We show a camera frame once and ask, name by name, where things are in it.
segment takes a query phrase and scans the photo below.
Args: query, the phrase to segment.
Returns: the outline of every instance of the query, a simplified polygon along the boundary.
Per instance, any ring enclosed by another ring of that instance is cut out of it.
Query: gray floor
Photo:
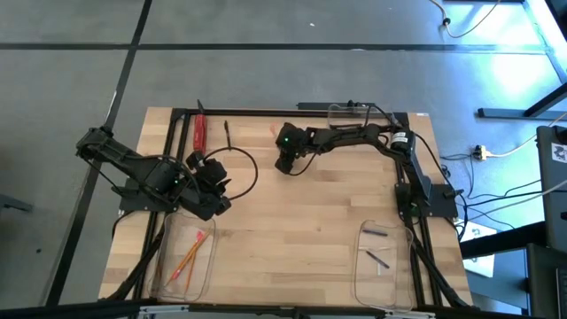
[[[129,43],[142,5],[142,0],[0,0],[0,42]],[[447,4],[454,31],[490,6]],[[142,41],[541,44],[520,4],[503,4],[459,40],[440,33],[439,20],[439,10],[426,0],[170,0],[154,2]],[[74,144],[88,127],[104,121],[124,58],[124,51],[0,51],[0,193],[35,205],[31,214],[3,210],[0,215],[0,308],[43,302],[87,170],[75,158]],[[547,123],[480,120],[477,108],[526,108],[559,85],[544,54],[139,51],[115,133],[135,147],[147,106],[195,107],[197,98],[210,108],[289,109],[299,101],[354,99],[375,101],[388,111],[429,113],[441,154],[466,152],[476,144],[505,152]],[[454,183],[467,190],[464,163],[447,165]],[[539,179],[535,144],[474,165],[474,194],[503,193]],[[116,181],[124,180],[109,171]],[[100,181],[62,302],[97,298],[118,202]],[[540,221],[541,203],[534,200],[493,218],[514,226]],[[486,218],[477,222],[507,228]],[[486,300],[475,297],[475,302]]]

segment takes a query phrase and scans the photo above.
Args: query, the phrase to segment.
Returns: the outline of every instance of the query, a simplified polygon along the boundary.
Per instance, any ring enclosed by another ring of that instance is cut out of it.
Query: wooden table
[[[171,110],[148,109],[137,146],[139,153],[163,152]],[[429,116],[410,113],[408,118],[411,129],[437,152]],[[315,158],[301,176],[283,175],[274,168],[278,151],[270,127],[275,126],[276,133],[286,121],[300,128],[326,127],[327,119],[207,116],[208,152],[227,146],[225,120],[229,122],[233,146],[251,153],[258,162],[260,178],[249,194],[234,200],[229,211],[215,217],[218,244],[208,289],[198,302],[362,307],[351,293],[354,243],[359,228],[366,220],[376,220],[385,226],[401,225],[393,196],[396,181],[393,160],[369,145],[357,145]],[[192,124],[191,120],[186,156],[192,151]],[[176,136],[174,150],[178,140]],[[419,142],[416,151],[424,173],[433,182],[443,183],[430,154]],[[250,185],[253,168],[244,155],[221,152],[215,158],[232,179],[228,196]],[[296,160],[293,171],[306,163],[306,159]],[[101,298],[114,292],[136,265],[147,221],[148,213],[136,212],[118,225],[100,288]],[[429,221],[439,270],[459,296],[471,303],[454,229],[442,219]],[[408,267],[402,268],[410,280]],[[423,265],[421,268],[426,301],[431,304],[427,271]]]

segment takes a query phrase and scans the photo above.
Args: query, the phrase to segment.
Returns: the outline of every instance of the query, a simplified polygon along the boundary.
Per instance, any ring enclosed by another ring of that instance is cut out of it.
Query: concrete floor
[[[0,42],[129,43],[143,4],[0,0]],[[490,7],[446,4],[455,32]],[[154,2],[142,42],[543,44],[520,4],[502,4],[458,40],[439,32],[440,19],[427,0],[170,0]],[[74,144],[104,121],[125,56],[125,51],[0,51],[0,193],[35,205],[31,214],[0,215],[0,308],[43,303],[87,170],[75,158]],[[289,109],[299,101],[353,99],[388,111],[429,113],[441,154],[476,144],[505,152],[547,123],[481,120],[474,112],[526,108],[560,84],[541,52],[139,51],[114,130],[117,139],[135,147],[147,106],[195,107],[197,98],[209,108]],[[467,190],[463,163],[447,165],[453,183]],[[475,163],[474,194],[503,193],[537,180],[538,167],[534,144],[514,156]],[[124,180],[113,171],[109,176]],[[97,298],[118,203],[99,181],[61,302]],[[543,213],[534,200],[492,217],[520,226],[542,220]],[[477,222],[506,229],[486,218]]]

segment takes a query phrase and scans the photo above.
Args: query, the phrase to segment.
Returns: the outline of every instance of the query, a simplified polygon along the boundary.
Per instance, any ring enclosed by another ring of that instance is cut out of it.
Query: red screwdriver
[[[200,114],[195,117],[195,132],[193,133],[193,151],[201,151],[205,155],[206,148],[206,119],[205,109],[201,101],[197,100]]]

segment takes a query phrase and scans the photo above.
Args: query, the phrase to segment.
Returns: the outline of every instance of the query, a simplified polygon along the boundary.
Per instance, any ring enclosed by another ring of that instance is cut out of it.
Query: white cable
[[[488,18],[488,16],[490,15],[490,13],[492,13],[492,12],[494,11],[494,9],[496,9],[496,6],[498,6],[498,4],[500,4],[500,1],[501,1],[501,0],[498,0],[498,1],[496,2],[496,4],[494,4],[493,8],[490,9],[490,11],[486,14],[486,16],[485,16],[483,19],[481,19],[474,27],[472,27],[471,29],[469,29],[469,31],[463,33],[462,35],[453,35],[453,34],[451,34],[451,29],[449,29],[449,22],[445,22],[445,19],[447,18],[447,12],[445,11],[445,8],[443,8],[443,6],[442,6],[440,3],[438,3],[436,0],[429,0],[429,1],[431,1],[433,4],[437,5],[437,7],[441,10],[441,13],[443,13],[443,21],[444,21],[444,22],[443,22],[443,26],[444,26],[445,29],[447,30],[447,34],[448,34],[450,37],[452,37],[452,38],[454,38],[454,39],[457,39],[457,38],[466,36],[467,34],[471,33],[474,29],[476,29],[478,26],[480,26],[480,24],[481,24],[486,18]]]
[[[552,121],[551,123],[549,123],[548,126],[550,127],[550,126],[556,124],[556,123],[557,123],[560,119],[562,119],[565,115],[567,115],[567,112],[561,114],[560,117],[556,118],[554,121]],[[528,142],[532,141],[536,136],[537,136],[537,134],[534,134],[534,135],[533,135],[532,137],[530,137],[528,140],[526,140],[525,142],[521,143],[517,148],[515,148],[515,149],[513,149],[513,150],[511,150],[511,151],[505,152],[505,153],[503,153],[503,154],[492,154],[492,153],[490,153],[489,151],[486,151],[486,157],[499,157],[499,158],[502,158],[502,157],[508,156],[508,155],[510,155],[510,154],[513,154],[513,153],[515,153],[516,151],[518,151],[519,149],[521,149],[522,147],[526,146],[526,145],[528,144]]]
[[[520,204],[523,204],[523,203],[525,203],[525,202],[527,202],[527,201],[530,201],[530,200],[532,200],[532,199],[536,199],[536,198],[542,197],[542,196],[544,196],[544,195],[548,195],[550,192],[555,191],[556,189],[560,188],[561,186],[565,185],[566,183],[567,183],[567,180],[564,180],[564,181],[562,181],[561,183],[557,184],[556,186],[550,188],[549,190],[542,192],[541,194],[535,195],[535,196],[533,196],[533,197],[530,197],[530,198],[527,198],[527,199],[524,199],[524,200],[520,200],[520,201],[518,201],[518,202],[516,202],[516,203],[512,203],[512,204],[508,204],[508,205],[506,205],[506,206],[502,206],[502,207],[495,208],[495,209],[493,209],[493,210],[490,210],[490,211],[488,211],[488,212],[485,212],[485,214],[491,214],[491,213],[494,213],[494,212],[499,211],[499,210],[501,210],[501,209],[508,208],[508,207],[512,207],[512,206],[516,206],[516,205],[520,205]]]

